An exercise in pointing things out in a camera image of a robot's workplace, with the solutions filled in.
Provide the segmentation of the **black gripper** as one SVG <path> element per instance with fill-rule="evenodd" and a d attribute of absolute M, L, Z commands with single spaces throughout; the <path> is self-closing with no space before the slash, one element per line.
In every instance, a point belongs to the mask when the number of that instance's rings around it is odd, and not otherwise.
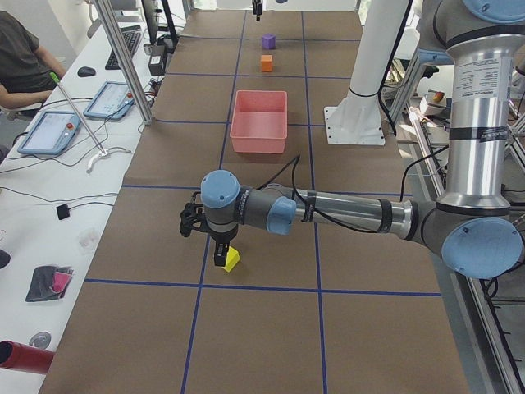
<path fill-rule="evenodd" d="M 238 230 L 231 229 L 226 232 L 211 231 L 210 237 L 215 240 L 215 249 L 213 253 L 213 262 L 217 267 L 226 266 L 229 243 L 237 236 Z"/>
<path fill-rule="evenodd" d="M 261 15 L 263 13 L 263 1 L 262 0 L 252 0 L 252 9 L 253 9 L 253 14 L 256 15 L 256 21 L 260 21 Z"/>

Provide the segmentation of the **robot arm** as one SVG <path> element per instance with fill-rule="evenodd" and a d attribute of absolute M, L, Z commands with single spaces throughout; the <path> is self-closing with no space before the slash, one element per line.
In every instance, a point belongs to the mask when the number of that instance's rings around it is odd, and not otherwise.
<path fill-rule="evenodd" d="M 511 66 L 523 42 L 521 1 L 424 2 L 419 47 L 443 50 L 454 62 L 445 191 L 433 202 L 396 203 L 295 187 L 256 189 L 216 170 L 202 181 L 198 209 L 201 230 L 216 243 L 214 263 L 226 265 L 239 226 L 285 235 L 301 219 L 396 234 L 467 277 L 490 279 L 513 268 L 523 242 L 500 187 Z"/>

